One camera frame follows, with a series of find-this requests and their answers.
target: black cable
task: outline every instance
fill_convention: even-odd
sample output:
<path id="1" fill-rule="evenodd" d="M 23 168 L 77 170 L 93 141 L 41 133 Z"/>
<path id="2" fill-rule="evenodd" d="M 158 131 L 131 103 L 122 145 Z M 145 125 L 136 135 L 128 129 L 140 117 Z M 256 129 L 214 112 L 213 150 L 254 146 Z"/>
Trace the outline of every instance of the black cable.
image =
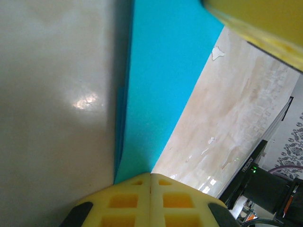
<path id="1" fill-rule="evenodd" d="M 272 226 L 283 227 L 283 224 L 281 224 L 279 222 L 269 220 L 269 219 L 260 219 L 260 218 L 246 221 L 241 224 L 241 227 L 248 227 L 248 226 L 254 225 L 254 224 L 267 224 L 267 225 L 272 225 Z"/>

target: black machine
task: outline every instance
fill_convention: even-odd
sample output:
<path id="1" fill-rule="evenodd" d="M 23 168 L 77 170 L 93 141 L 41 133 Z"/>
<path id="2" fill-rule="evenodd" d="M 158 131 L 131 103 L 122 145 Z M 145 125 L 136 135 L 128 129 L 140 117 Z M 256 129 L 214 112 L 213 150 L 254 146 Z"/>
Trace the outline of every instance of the black machine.
<path id="1" fill-rule="evenodd" d="M 285 227 L 303 227 L 303 180 L 289 181 L 273 175 L 258 166 L 266 147 L 262 140 L 219 199 L 232 209 L 240 196 L 244 196 L 268 212 Z"/>

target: blue foam board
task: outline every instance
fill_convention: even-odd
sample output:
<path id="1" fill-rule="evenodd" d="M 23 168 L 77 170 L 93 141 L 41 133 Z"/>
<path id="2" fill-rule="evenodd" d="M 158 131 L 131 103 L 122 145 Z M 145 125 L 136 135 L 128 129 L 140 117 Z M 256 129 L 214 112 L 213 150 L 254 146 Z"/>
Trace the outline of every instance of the blue foam board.
<path id="1" fill-rule="evenodd" d="M 199 0 L 134 1 L 115 183 L 152 170 L 222 28 Z"/>

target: marble surface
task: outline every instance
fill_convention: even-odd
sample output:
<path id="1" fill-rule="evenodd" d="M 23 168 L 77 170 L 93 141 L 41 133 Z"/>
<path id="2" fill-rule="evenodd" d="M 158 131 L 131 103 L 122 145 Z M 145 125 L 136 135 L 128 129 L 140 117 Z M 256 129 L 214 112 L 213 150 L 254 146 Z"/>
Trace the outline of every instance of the marble surface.
<path id="1" fill-rule="evenodd" d="M 153 172 L 217 196 L 298 77 L 224 28 Z"/>
<path id="2" fill-rule="evenodd" d="M 59 226 L 113 183 L 130 1 L 0 3 L 1 226 Z"/>

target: yellow plastic part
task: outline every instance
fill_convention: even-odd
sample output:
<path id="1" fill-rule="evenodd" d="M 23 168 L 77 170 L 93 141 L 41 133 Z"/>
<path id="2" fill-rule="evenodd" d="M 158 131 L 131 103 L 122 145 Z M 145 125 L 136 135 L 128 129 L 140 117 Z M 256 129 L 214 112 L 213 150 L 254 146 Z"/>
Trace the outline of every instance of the yellow plastic part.
<path id="1" fill-rule="evenodd" d="M 303 71 L 303 0 L 204 0 L 247 41 Z"/>
<path id="2" fill-rule="evenodd" d="M 208 204 L 220 200 L 160 174 L 142 174 L 81 201 L 82 227 L 219 227 Z"/>

